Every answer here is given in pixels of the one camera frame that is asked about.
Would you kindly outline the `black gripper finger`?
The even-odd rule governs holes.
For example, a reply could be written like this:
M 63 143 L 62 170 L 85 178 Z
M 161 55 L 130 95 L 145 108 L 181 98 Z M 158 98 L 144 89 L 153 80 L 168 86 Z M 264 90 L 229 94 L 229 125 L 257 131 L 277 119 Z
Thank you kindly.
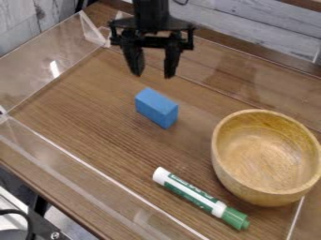
M 145 70 L 145 54 L 134 31 L 123 31 L 121 37 L 122 51 L 130 67 L 130 72 L 141 76 Z
M 181 35 L 170 34 L 166 45 L 166 59 L 165 59 L 165 78 L 170 79 L 176 75 L 176 70 L 181 58 Z

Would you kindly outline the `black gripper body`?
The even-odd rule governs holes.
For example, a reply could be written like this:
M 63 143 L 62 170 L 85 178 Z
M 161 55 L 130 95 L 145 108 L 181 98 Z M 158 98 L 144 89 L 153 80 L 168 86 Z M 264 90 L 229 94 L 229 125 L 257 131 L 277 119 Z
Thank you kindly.
M 161 49 L 177 44 L 181 50 L 192 50 L 194 25 L 172 16 L 170 0 L 132 1 L 134 15 L 109 23 L 110 43 Z

